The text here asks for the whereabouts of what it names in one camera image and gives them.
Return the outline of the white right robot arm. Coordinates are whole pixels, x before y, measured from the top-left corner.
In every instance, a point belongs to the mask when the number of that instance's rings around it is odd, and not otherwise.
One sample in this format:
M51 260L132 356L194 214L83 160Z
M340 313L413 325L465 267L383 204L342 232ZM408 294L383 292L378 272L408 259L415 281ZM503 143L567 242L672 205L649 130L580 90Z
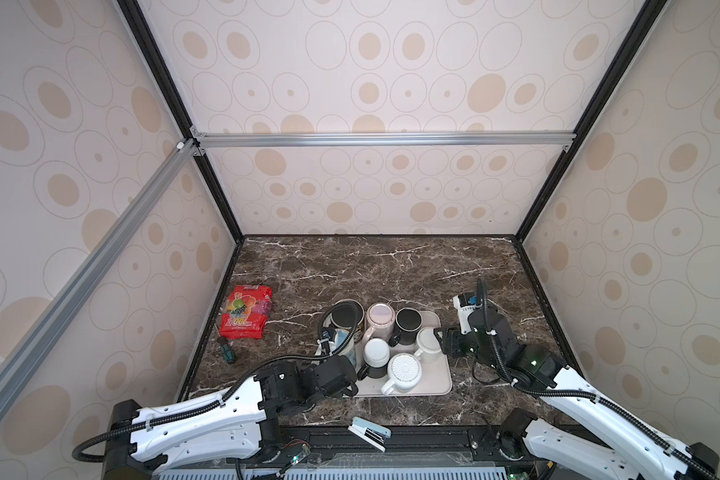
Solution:
M687 445L640 420L539 344L522 344L490 301L458 296L459 324L435 336L450 358L491 368L499 381L574 419L591 442L522 408L498 427L494 445L504 458L550 460L590 479L714 479L718 455L701 442Z

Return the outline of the black skull mug red inside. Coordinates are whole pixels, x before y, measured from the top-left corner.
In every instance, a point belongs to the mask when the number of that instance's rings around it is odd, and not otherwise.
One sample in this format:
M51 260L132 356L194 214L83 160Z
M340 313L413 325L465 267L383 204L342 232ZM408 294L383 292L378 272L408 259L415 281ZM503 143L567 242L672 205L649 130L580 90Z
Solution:
M365 319L365 310L362 305L352 299L341 300L331 306L318 322L318 335L327 327L342 329L349 332L354 330L355 341L359 341L364 333L363 324Z

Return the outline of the blue butterfly mug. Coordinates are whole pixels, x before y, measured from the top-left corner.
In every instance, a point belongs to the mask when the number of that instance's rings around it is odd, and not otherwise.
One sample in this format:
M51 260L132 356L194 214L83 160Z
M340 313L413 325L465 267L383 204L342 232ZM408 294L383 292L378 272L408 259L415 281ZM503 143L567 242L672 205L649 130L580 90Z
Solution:
M357 367L355 342L348 330L336 327L322 327L319 334L318 354L338 354L346 357L353 367Z

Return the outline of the black and white mug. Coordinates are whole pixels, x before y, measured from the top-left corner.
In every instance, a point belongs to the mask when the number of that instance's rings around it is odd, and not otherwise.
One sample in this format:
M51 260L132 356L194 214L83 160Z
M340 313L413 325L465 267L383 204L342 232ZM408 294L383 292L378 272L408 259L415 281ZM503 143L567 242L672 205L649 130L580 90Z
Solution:
M381 338L369 339L363 350L363 365L357 372L357 379L381 379L387 375L387 365L391 358L388 343Z

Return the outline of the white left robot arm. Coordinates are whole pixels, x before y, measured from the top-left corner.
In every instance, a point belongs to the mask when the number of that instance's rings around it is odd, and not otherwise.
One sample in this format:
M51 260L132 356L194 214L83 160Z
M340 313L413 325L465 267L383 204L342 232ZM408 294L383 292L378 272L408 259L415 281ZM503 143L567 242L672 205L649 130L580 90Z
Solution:
M250 368L232 386L159 407L118 403L106 432L72 450L105 479L149 479L172 467L235 458L271 461L300 443L279 420L327 398L353 397L357 374L343 355L285 355Z

